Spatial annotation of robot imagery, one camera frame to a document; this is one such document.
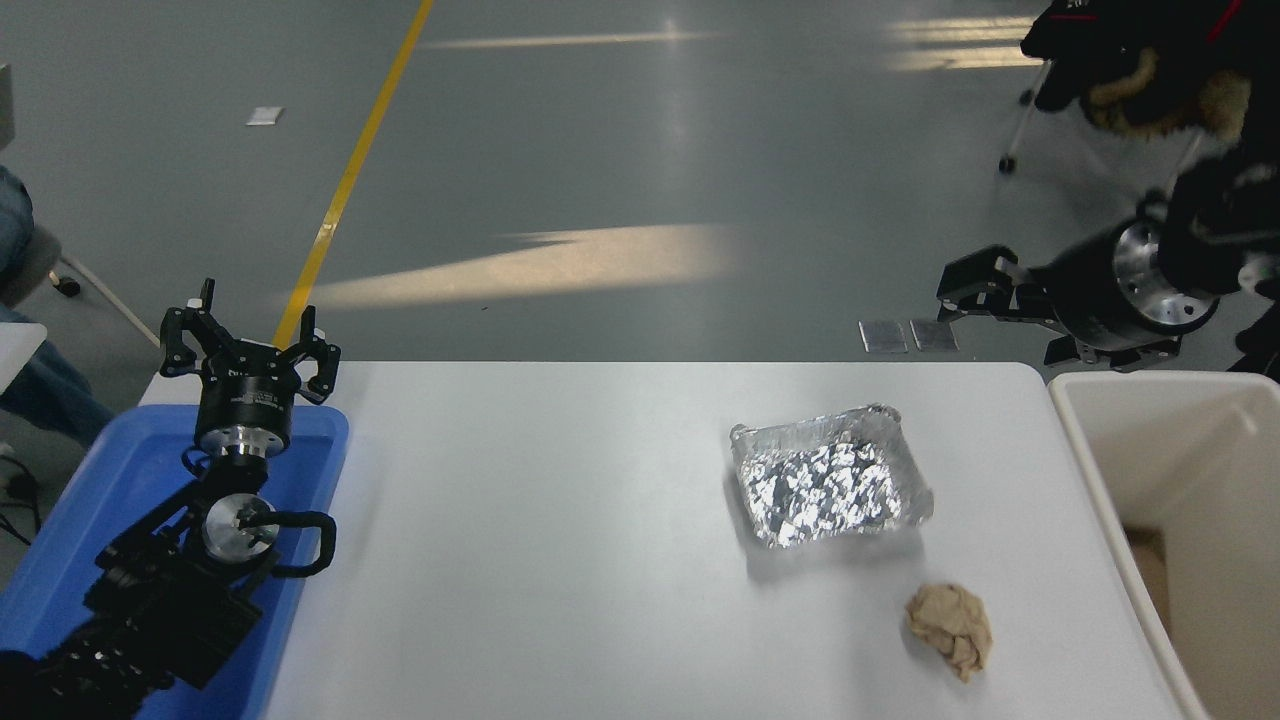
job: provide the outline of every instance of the blue tray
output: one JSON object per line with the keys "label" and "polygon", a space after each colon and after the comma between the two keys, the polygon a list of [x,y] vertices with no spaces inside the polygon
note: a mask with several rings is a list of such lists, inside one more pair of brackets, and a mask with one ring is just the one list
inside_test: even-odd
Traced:
{"label": "blue tray", "polygon": [[[147,405],[106,427],[0,594],[0,650],[22,650],[38,659],[90,618],[82,601],[101,574],[93,557],[191,480],[179,455],[191,445],[195,427],[193,405]],[[271,459],[262,497],[280,510],[326,510],[347,454],[347,419],[333,407],[297,407],[293,443]],[[285,530],[276,548],[283,562],[306,565],[317,541],[315,530]],[[259,717],[303,582],[264,583],[252,597],[264,611],[262,620],[212,682],[204,691],[179,680],[173,689],[155,692],[137,717]]]}

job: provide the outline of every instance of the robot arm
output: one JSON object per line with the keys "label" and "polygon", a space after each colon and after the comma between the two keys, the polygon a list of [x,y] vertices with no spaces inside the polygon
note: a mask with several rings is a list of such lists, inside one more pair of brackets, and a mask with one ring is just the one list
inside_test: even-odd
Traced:
{"label": "robot arm", "polygon": [[[1142,202],[1133,218],[1048,265],[1021,268],[1004,246],[950,263],[938,284],[938,319],[1037,323],[1062,336],[1050,342],[1047,365],[1082,360],[1135,370],[1176,356],[1221,296],[1244,290],[1280,301],[1280,83],[1270,38],[1261,35],[1266,23],[1258,23],[1277,14],[1272,5],[1244,0],[1254,13],[1249,22],[1240,20],[1244,10],[1212,15],[1215,29],[1226,28],[1215,36],[1221,61],[1252,81],[1235,147],[1184,173],[1167,202]],[[1274,368],[1280,379],[1280,364],[1271,363],[1280,354],[1280,310],[1236,345],[1245,360],[1235,369]]]}
{"label": "robot arm", "polygon": [[[120,533],[97,556],[102,575],[84,596],[93,616],[44,659],[0,652],[5,717],[127,719],[175,680],[204,688],[262,616],[253,592],[270,578],[305,578],[333,560],[337,527],[315,511],[278,511],[259,491],[268,459],[289,446],[293,395],[314,404],[333,391],[337,346],[315,331],[308,307],[300,342],[275,347],[234,340],[210,314],[212,281],[161,327],[161,374],[198,374],[195,443],[207,468]],[[195,337],[204,351],[183,343]],[[303,388],[294,365],[317,361]],[[320,532],[310,564],[280,564],[284,528]]]}

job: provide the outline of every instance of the gray floor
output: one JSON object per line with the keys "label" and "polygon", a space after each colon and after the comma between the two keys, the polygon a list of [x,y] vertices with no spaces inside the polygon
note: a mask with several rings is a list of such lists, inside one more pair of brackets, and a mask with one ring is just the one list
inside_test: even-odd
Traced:
{"label": "gray floor", "polygon": [[[1172,169],[1185,137],[1068,111],[997,176],[1034,68],[931,64],[1016,59],[1016,38],[947,27],[1041,5],[438,0],[320,274],[320,324],[365,360],[1038,365],[1039,328],[973,319],[961,352],[883,356],[858,320],[932,316],[941,268],[992,242],[1044,263]],[[4,3],[18,140],[0,163],[145,319],[212,275],[218,316],[270,340],[416,6]],[[247,128],[256,105],[287,110]],[[1262,307],[1228,299],[1170,366],[1225,368]],[[100,297],[24,310],[110,405],[136,401],[154,351]],[[0,433],[47,507],[78,451],[12,418]],[[0,538],[0,578],[15,547]]]}

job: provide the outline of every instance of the white bin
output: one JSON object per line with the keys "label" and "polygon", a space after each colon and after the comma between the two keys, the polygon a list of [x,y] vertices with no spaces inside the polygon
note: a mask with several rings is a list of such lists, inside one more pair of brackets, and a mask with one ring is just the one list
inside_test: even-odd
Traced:
{"label": "white bin", "polygon": [[[1280,387],[1239,373],[1071,373],[1050,395],[1188,717],[1280,717]],[[1164,532],[1172,644],[1121,523]]]}

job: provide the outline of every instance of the yellow floor line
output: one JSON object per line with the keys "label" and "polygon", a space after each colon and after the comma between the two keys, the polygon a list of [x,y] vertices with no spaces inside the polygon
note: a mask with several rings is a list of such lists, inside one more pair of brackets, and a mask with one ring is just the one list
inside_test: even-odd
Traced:
{"label": "yellow floor line", "polygon": [[422,33],[422,26],[426,24],[426,15],[431,13],[431,4],[433,0],[422,0],[417,6],[417,14],[413,15],[413,24],[410,26],[408,33],[404,35],[404,42],[401,44],[401,49],[396,54],[396,61],[392,63],[392,69],[387,73],[387,79],[383,81],[383,88],[378,92],[374,109],[369,111],[369,119],[365,120],[365,129],[360,132],[356,149],[352,150],[351,159],[347,160],[347,169],[343,170],[342,181],[338,182],[338,190],[334,191],[333,200],[329,202],[329,210],[324,214],[324,223],[320,224],[320,232],[316,233],[316,240],[311,245],[311,252],[307,254],[307,261],[302,265],[302,274],[298,275],[298,282],[293,286],[293,293],[289,295],[289,304],[284,307],[284,316],[280,318],[280,324],[275,328],[273,342],[276,347],[283,348],[292,342],[293,331],[298,325],[302,310],[306,309],[307,300],[311,297],[311,288],[320,274],[320,265],[324,264],[324,258],[329,252],[333,233],[338,231],[338,222],[342,220],[342,213],[347,209],[347,200],[351,199],[351,191],[356,187],[356,178],[360,177],[360,169],[365,165],[365,158],[369,156],[369,147],[372,146],[374,138],[378,137],[378,128],[383,124],[383,115],[387,114],[387,106],[390,105],[392,96],[396,95],[396,86],[399,85],[399,78],[404,74],[404,67],[408,64],[410,56],[413,55],[413,46],[417,45],[417,37]]}

